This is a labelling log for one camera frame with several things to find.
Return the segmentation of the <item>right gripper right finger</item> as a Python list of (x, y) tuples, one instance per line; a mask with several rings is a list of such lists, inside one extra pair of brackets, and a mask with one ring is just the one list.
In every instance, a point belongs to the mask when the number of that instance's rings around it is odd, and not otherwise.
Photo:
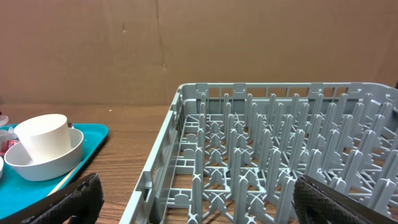
[(296, 180), (292, 205), (301, 224), (397, 223), (307, 175)]

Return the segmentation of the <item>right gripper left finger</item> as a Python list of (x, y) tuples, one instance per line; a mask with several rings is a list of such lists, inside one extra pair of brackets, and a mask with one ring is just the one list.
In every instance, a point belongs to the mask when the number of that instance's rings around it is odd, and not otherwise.
[(1, 219), (1, 223), (95, 223), (103, 204), (99, 175), (92, 173)]

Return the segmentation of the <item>red snack wrapper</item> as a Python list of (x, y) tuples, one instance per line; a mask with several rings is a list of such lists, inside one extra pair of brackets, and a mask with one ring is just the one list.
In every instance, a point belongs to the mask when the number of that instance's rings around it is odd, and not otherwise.
[(4, 141), (1, 143), (1, 150), (0, 150), (0, 156), (4, 157), (5, 153), (15, 144), (17, 144), (19, 140), (16, 139), (11, 139), (8, 141)]

